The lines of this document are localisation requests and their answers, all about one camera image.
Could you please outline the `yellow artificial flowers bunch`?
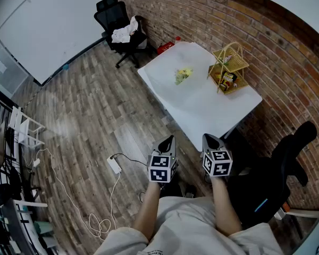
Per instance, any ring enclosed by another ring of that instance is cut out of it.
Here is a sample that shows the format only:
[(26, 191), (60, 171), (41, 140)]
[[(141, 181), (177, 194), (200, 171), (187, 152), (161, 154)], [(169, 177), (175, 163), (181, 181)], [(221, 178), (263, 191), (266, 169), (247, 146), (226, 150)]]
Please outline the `yellow artificial flowers bunch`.
[(178, 86), (185, 79), (189, 78), (193, 72), (194, 71), (192, 68), (183, 68), (183, 69), (176, 70), (176, 72), (175, 72), (175, 85)]

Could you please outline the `black office chair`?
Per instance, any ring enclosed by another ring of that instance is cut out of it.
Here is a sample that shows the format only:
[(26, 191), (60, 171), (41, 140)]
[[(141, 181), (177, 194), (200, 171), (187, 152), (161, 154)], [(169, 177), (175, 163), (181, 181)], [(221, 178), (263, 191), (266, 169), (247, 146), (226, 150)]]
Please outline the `black office chair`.
[(130, 24), (131, 18), (127, 15), (126, 5), (123, 1), (114, 2), (107, 7), (95, 13), (95, 20), (103, 27), (107, 33), (106, 41), (111, 50), (122, 55), (122, 58), (116, 63), (115, 67), (118, 69), (120, 64), (127, 59), (131, 58), (135, 68), (139, 68), (139, 62), (135, 57), (136, 53), (147, 51), (147, 36), (142, 32), (141, 21), (144, 19), (142, 16), (135, 15), (138, 21), (138, 29), (131, 36), (129, 43), (112, 43), (112, 34), (115, 29), (124, 28)]
[(308, 177), (297, 156), (316, 137), (316, 126), (307, 121), (284, 137), (271, 157), (258, 158), (248, 174), (229, 178), (229, 197), (244, 228), (267, 223), (276, 214), (290, 195), (288, 176), (306, 186)]

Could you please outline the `white crumpled garment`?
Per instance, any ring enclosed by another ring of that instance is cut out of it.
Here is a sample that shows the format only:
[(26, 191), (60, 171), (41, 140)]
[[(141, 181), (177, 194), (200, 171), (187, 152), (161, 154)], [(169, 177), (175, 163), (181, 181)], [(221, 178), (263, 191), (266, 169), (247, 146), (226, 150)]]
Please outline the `white crumpled garment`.
[(138, 21), (136, 17), (133, 16), (129, 25), (113, 31), (111, 36), (112, 43), (129, 43), (131, 36), (137, 31), (138, 26)]

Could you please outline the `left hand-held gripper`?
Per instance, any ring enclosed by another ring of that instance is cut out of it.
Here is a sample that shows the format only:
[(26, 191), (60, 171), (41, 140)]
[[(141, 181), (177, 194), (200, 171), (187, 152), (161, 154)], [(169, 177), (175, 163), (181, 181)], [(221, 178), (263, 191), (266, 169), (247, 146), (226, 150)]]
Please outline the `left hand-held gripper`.
[(154, 142), (148, 164), (149, 180), (151, 182), (171, 182), (177, 168), (175, 136), (170, 135)]

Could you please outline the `white power strip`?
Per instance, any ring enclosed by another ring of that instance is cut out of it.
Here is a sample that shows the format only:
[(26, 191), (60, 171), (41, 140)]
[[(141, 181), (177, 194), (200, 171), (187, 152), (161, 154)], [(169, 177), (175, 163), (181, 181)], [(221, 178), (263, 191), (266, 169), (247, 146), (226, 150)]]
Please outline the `white power strip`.
[(107, 162), (115, 174), (120, 174), (122, 172), (121, 167), (119, 166), (119, 164), (113, 156), (109, 156), (107, 158)]

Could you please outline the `red fire equipment box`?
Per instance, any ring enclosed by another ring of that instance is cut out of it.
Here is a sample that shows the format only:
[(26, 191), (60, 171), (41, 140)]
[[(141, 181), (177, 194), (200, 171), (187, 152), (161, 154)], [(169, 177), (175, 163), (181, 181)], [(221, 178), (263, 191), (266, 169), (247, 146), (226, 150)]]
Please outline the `red fire equipment box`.
[(174, 46), (174, 43), (171, 42), (171, 41), (159, 46), (158, 49), (157, 49), (157, 54), (158, 55), (162, 54), (163, 52), (165, 52), (166, 50), (168, 50), (172, 46)]

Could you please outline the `person's right forearm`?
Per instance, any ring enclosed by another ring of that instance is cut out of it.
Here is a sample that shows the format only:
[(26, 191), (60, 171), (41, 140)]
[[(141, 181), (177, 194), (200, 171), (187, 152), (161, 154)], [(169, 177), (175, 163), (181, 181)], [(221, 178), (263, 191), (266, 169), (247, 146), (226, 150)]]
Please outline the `person's right forearm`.
[(215, 227), (225, 236), (242, 230), (241, 222), (236, 214), (221, 177), (211, 177), (215, 206)]

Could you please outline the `person's left forearm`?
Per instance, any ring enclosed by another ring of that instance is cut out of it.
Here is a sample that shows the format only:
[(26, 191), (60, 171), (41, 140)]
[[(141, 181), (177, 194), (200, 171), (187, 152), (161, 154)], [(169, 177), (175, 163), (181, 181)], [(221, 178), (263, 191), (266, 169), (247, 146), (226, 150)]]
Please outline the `person's left forearm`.
[(141, 232), (147, 240), (151, 240), (157, 220), (158, 204), (161, 188), (156, 182), (149, 182), (143, 202), (132, 228)]

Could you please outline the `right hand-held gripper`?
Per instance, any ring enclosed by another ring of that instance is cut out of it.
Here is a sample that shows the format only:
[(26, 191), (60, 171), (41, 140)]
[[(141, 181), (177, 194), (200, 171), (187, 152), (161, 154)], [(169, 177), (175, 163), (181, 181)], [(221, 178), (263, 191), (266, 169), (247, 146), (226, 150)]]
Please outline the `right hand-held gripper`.
[(220, 150), (224, 142), (211, 134), (203, 134), (203, 168), (210, 177), (228, 176), (231, 172), (232, 157), (227, 150)]

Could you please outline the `person's light grey shirt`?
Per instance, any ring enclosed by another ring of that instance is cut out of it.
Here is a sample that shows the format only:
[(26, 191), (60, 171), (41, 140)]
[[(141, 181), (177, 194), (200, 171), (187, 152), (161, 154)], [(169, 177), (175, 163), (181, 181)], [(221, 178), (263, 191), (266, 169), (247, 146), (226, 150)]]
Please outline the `person's light grey shirt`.
[(209, 197), (163, 197), (151, 240), (120, 227), (94, 255), (283, 255), (267, 223), (224, 236), (214, 227), (214, 210)]

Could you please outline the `yellow snack packet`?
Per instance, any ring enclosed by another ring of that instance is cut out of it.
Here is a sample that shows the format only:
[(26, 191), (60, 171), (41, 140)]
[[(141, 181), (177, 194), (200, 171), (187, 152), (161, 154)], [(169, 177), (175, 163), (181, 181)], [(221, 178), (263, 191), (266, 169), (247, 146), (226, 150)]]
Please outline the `yellow snack packet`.
[(236, 79), (237, 79), (236, 74), (224, 72), (221, 83), (220, 83), (220, 87), (223, 90), (228, 90), (233, 85)]

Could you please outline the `person's black shoe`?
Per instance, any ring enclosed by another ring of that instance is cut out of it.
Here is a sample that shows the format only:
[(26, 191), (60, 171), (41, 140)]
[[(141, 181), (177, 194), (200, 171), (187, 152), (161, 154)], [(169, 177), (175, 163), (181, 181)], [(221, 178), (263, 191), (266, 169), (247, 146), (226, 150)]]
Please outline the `person's black shoe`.
[(163, 197), (183, 197), (180, 185), (179, 175), (176, 173), (170, 183), (161, 184), (160, 198)]

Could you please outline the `white metal stool frame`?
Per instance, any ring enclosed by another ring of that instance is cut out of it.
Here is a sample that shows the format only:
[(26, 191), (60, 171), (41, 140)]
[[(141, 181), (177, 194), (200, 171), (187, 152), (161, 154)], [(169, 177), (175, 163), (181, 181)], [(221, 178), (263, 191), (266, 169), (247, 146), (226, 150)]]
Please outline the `white metal stool frame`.
[(26, 147), (33, 149), (45, 144), (39, 136), (46, 127), (23, 113), (20, 107), (13, 107), (9, 127), (18, 133), (18, 143)]

